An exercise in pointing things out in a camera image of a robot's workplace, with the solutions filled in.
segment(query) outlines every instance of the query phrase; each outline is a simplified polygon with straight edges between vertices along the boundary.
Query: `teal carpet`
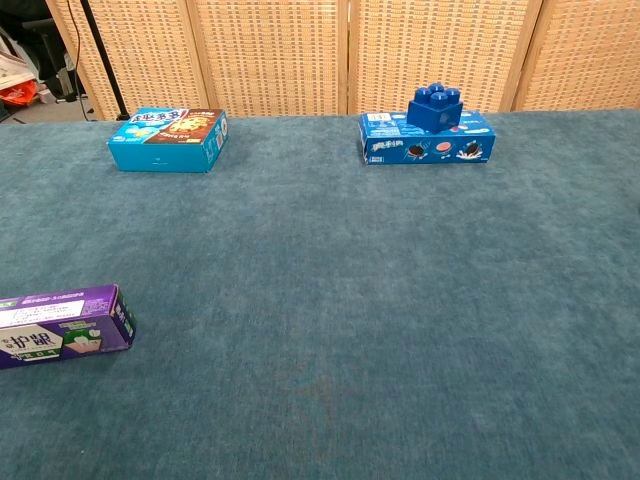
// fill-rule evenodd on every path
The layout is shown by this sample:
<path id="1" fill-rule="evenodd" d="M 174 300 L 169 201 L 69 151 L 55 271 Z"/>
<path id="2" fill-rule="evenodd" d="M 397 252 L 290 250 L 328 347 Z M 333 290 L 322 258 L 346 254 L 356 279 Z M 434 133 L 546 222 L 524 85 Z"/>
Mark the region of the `teal carpet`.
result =
<path id="1" fill-rule="evenodd" d="M 0 296 L 117 282 L 140 324 L 0 371 L 0 477 L 640 478 L 640 112 L 490 120 L 435 167 L 233 120 L 209 175 L 0 126 Z"/>

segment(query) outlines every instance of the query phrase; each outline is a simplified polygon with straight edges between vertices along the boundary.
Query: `purple box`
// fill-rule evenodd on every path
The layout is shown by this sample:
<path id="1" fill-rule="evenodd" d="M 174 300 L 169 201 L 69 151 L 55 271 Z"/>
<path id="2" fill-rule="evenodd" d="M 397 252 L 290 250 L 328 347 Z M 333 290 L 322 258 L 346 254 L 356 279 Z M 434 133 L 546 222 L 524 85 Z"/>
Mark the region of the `purple box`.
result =
<path id="1" fill-rule="evenodd" d="M 0 299 L 0 368 L 126 350 L 135 332 L 117 285 Z"/>

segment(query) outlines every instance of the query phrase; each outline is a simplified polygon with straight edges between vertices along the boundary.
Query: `blue lego brick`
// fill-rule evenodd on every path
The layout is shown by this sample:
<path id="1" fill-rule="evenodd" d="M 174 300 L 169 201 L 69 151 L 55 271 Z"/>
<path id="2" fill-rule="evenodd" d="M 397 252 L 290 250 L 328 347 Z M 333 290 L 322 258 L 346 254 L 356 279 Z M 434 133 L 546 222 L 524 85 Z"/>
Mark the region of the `blue lego brick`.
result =
<path id="1" fill-rule="evenodd" d="M 457 127 L 461 114 L 460 91 L 434 83 L 428 88 L 416 90 L 414 99 L 409 102 L 407 123 L 431 133 L 439 133 Z"/>

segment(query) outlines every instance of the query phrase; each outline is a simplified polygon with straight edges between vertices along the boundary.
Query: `oreo box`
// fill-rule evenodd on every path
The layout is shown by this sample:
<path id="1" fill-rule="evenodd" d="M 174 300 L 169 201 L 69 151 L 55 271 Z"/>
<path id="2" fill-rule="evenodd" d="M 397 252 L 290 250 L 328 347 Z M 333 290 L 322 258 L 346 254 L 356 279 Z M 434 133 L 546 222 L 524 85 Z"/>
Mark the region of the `oreo box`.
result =
<path id="1" fill-rule="evenodd" d="M 141 108 L 107 142 L 128 172 L 208 172 L 227 141 L 224 110 Z"/>
<path id="2" fill-rule="evenodd" d="M 0 368 L 125 350 L 135 333 L 117 285 L 0 299 Z"/>
<path id="3" fill-rule="evenodd" d="M 483 163 L 496 139 L 478 112 L 462 112 L 457 127 L 436 134 L 408 124 L 406 113 L 365 113 L 359 123 L 366 164 Z"/>

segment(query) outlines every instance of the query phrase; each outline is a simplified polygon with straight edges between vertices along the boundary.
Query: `woven panel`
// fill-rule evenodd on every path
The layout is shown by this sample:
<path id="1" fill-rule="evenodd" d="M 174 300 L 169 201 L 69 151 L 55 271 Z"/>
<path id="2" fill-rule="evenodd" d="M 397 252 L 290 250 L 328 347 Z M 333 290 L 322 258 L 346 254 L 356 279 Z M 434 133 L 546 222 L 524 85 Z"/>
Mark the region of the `woven panel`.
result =
<path id="1" fill-rule="evenodd" d="M 231 115 L 346 112 L 345 0 L 191 5 L 208 87 Z"/>
<path id="2" fill-rule="evenodd" d="M 66 0 L 48 0 L 75 50 L 76 33 Z M 91 0 L 91 8 L 129 113 L 141 106 L 208 106 L 204 80 L 184 0 Z M 107 119 L 118 106 L 78 0 L 71 1 L 81 38 L 80 65 L 92 101 Z"/>
<path id="3" fill-rule="evenodd" d="M 551 1 L 536 28 L 518 110 L 640 105 L 640 2 Z"/>
<path id="4" fill-rule="evenodd" d="M 508 109 L 537 10 L 528 0 L 355 1 L 350 113 L 405 110 L 435 81 L 460 88 L 465 108 Z"/>

